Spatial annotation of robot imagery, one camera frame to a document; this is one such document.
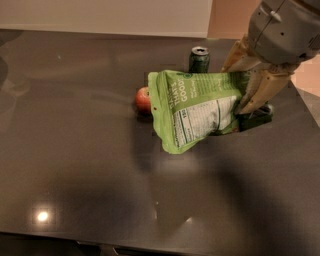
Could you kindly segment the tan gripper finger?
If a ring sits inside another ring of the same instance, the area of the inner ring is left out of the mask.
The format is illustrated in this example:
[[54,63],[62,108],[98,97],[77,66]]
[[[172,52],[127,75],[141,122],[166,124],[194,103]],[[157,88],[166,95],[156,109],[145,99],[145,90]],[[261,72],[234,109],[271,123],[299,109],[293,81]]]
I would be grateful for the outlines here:
[[291,75],[292,66],[289,64],[255,69],[237,106],[237,113],[249,114],[262,107],[288,84]]
[[262,61],[258,58],[253,48],[249,44],[248,35],[244,34],[240,40],[237,40],[230,49],[224,64],[222,72],[251,71],[259,72],[262,70]]

